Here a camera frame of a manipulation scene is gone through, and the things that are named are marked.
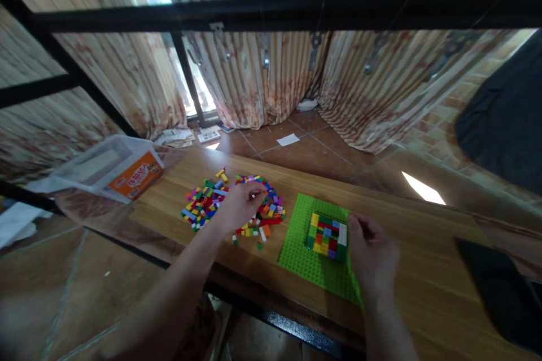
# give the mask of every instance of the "pile of lego bricks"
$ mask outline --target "pile of lego bricks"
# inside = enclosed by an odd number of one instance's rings
[[[260,234],[262,242],[265,243],[267,237],[271,235],[270,226],[282,223],[286,215],[286,210],[282,207],[282,196],[278,196],[273,186],[261,176],[237,176],[235,184],[253,181],[259,182],[267,188],[267,191],[264,192],[265,199],[251,220],[232,236],[234,245],[237,245],[237,235],[249,237]]]
[[[192,230],[196,232],[215,215],[220,207],[220,202],[228,194],[229,188],[226,186],[228,178],[226,169],[222,168],[217,174],[218,182],[214,183],[204,179],[203,188],[194,188],[192,193],[186,194],[188,205],[181,212],[181,217],[186,219],[191,225]]]
[[[192,225],[194,232],[211,220],[222,200],[228,194],[229,188],[225,185],[228,182],[225,169],[222,168],[216,177],[219,178],[218,182],[213,183],[205,179],[203,188],[194,188],[192,193],[186,194],[186,200],[189,204],[181,212],[181,217]],[[235,184],[247,182],[259,182],[267,187],[267,191],[264,202],[257,213],[232,236],[234,245],[237,245],[238,235],[250,237],[259,234],[262,242],[266,242],[267,237],[271,235],[270,226],[281,223],[286,215],[286,211],[282,207],[282,196],[278,196],[273,186],[266,180],[259,175],[237,176]],[[258,243],[258,248],[261,249],[261,243]]]
[[[348,228],[321,213],[313,213],[305,246],[335,261],[346,259]]]

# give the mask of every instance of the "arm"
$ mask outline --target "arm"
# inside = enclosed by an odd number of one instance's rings
[[[350,260],[365,304],[369,361],[418,359],[414,343],[394,298],[399,247],[370,217],[351,213]]]
[[[223,239],[248,222],[264,199],[258,182],[230,189],[215,216],[114,331],[102,359],[169,360],[189,329]]]

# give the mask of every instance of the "striped curtain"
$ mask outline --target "striped curtain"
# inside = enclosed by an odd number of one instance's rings
[[[259,128],[281,122],[307,94],[317,98],[322,117],[350,146],[378,153],[510,36],[494,30],[475,34],[431,81],[429,68],[442,57],[448,31],[391,33],[368,76],[364,66],[373,52],[373,32],[328,33],[312,71],[310,33],[271,33],[269,70],[262,68],[256,33],[224,34],[228,62],[212,33],[196,34],[192,47],[202,55],[202,75],[227,124]]]
[[[23,0],[34,12],[147,4],[146,0]],[[0,86],[63,73],[37,41],[0,10]],[[168,50],[158,33],[58,34],[56,38],[145,138],[186,127]],[[40,177],[121,130],[81,89],[0,110],[0,178]]]

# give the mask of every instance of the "floor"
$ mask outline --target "floor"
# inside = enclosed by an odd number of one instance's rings
[[[292,133],[299,142],[277,143]],[[404,149],[391,146],[375,157],[350,148],[316,112],[294,113],[279,125],[236,130],[190,148],[209,146],[421,199],[406,173],[449,206],[541,230],[538,217]],[[37,225],[33,237],[0,250],[0,349],[9,351],[10,359],[89,359],[163,271],[67,218],[40,219]],[[318,358],[292,337],[238,311],[228,326],[222,360]]]

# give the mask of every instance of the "finger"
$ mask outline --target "finger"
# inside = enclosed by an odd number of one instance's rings
[[[247,194],[252,193],[253,195],[255,195],[256,193],[267,191],[266,185],[263,185],[255,180],[247,183],[240,183],[238,186],[240,186],[244,192],[247,192]]]
[[[252,199],[248,204],[250,207],[254,208],[254,211],[258,210],[258,207],[261,206],[261,204],[264,202],[265,194],[264,193],[258,193],[256,196],[254,196],[254,199]]]
[[[350,215],[358,219],[361,228],[368,235],[368,239],[381,239],[386,236],[384,228],[374,218],[354,212],[351,212]]]
[[[365,238],[363,236],[363,229],[361,228],[361,223],[359,219],[354,215],[354,213],[350,213],[348,215],[348,225],[350,228],[351,239],[355,240],[361,245],[365,245]]]

